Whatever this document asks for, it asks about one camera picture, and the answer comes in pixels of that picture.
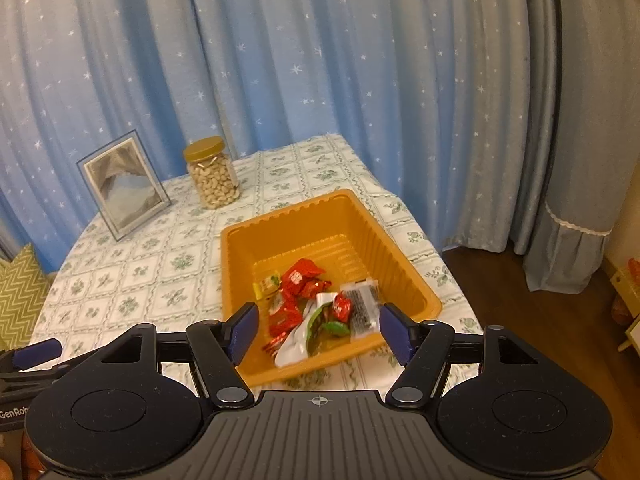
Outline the person's left hand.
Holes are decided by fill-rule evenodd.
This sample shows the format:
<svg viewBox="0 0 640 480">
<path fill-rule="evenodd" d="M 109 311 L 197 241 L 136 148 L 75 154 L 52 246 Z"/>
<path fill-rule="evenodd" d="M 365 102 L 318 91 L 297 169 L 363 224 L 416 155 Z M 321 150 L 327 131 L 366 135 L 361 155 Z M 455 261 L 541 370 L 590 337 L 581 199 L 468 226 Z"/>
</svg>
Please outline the person's left hand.
<svg viewBox="0 0 640 480">
<path fill-rule="evenodd" d="M 24 430 L 0 436 L 0 480 L 38 480 L 45 472 Z"/>
</svg>

